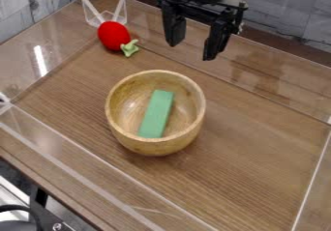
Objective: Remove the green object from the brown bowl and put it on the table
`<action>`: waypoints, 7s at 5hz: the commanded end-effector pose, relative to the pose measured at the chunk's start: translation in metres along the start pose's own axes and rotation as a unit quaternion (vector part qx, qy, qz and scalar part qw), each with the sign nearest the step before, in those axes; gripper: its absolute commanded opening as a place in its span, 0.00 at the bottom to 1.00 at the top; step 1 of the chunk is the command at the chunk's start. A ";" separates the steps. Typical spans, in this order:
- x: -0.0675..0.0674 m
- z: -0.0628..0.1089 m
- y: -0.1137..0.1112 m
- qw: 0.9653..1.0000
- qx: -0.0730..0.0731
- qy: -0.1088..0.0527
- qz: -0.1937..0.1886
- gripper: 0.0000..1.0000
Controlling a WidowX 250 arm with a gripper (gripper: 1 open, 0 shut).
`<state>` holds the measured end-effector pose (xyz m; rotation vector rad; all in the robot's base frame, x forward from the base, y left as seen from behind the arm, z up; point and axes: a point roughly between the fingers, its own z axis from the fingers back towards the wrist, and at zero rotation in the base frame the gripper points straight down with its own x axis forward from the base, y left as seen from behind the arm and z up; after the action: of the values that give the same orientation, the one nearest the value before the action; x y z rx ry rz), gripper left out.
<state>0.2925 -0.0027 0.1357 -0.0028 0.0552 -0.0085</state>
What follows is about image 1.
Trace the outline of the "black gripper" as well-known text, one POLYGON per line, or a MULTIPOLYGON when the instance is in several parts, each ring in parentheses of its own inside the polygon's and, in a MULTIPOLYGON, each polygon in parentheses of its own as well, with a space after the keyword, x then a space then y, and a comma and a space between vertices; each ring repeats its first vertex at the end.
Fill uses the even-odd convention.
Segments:
POLYGON ((203 59, 211 61, 224 51, 234 32, 241 26, 249 4, 243 0, 160 0, 165 40, 178 46, 187 35, 187 18, 211 24, 204 42, 203 59))

